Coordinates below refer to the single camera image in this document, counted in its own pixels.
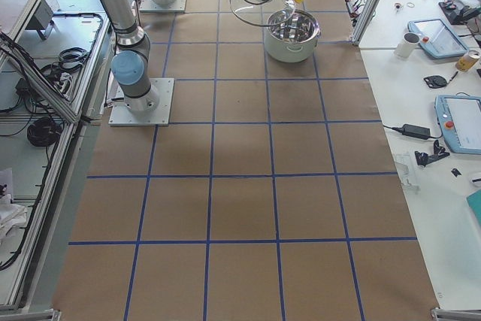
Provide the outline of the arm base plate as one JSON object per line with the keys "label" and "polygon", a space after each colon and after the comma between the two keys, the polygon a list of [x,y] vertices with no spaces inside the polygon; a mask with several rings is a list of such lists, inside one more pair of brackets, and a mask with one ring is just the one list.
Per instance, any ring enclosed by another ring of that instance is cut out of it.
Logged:
{"label": "arm base plate", "polygon": [[150,78],[150,91],[141,98],[125,97],[117,87],[110,126],[167,126],[174,92],[174,78]]}
{"label": "arm base plate", "polygon": [[187,0],[141,0],[140,12],[184,13]]}

